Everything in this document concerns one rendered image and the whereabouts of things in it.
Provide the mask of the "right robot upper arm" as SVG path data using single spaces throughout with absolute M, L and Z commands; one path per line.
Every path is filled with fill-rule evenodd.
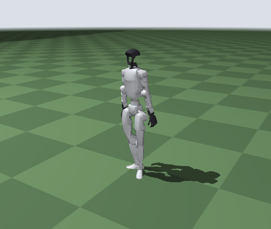
M 120 90 L 121 90 L 122 93 L 126 93 L 125 80 L 124 80 L 124 71 L 125 71 L 125 69 L 123 69 L 121 71 L 123 86 L 120 87 Z

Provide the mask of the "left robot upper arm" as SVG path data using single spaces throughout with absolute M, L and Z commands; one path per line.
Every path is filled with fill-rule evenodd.
M 148 84 L 148 73 L 145 70 L 138 70 L 137 71 L 138 77 L 141 80 L 141 85 L 143 87 L 143 91 L 141 91 L 141 95 L 146 97 L 146 91 L 149 91 L 149 84 Z

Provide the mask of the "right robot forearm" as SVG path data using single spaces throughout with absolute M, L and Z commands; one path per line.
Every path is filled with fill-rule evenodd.
M 122 98 L 122 100 L 121 100 L 122 104 L 124 105 L 124 107 L 127 107 L 128 106 L 127 105 L 127 93 L 121 92 L 121 98 Z

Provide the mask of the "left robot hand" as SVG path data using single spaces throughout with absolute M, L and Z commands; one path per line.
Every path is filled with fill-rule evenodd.
M 157 124 L 156 116 L 154 115 L 154 112 L 153 112 L 152 114 L 150 113 L 149 110 L 147 110 L 147 112 L 148 112 L 148 115 L 150 116 L 150 117 L 149 117 L 150 120 L 149 120 L 148 125 L 149 125 L 150 122 L 151 122 L 151 126 L 150 126 L 150 127 L 154 127 L 154 125 Z

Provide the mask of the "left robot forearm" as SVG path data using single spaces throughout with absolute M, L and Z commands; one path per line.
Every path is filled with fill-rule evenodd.
M 146 103 L 146 108 L 152 114 L 154 112 L 154 110 L 153 110 L 153 105 L 152 105 L 152 102 L 151 102 L 151 99 L 152 99 L 151 94 L 150 94 L 149 91 L 146 91 L 145 95 L 146 95 L 146 97 L 144 98 L 144 100 L 145 100 L 145 103 Z

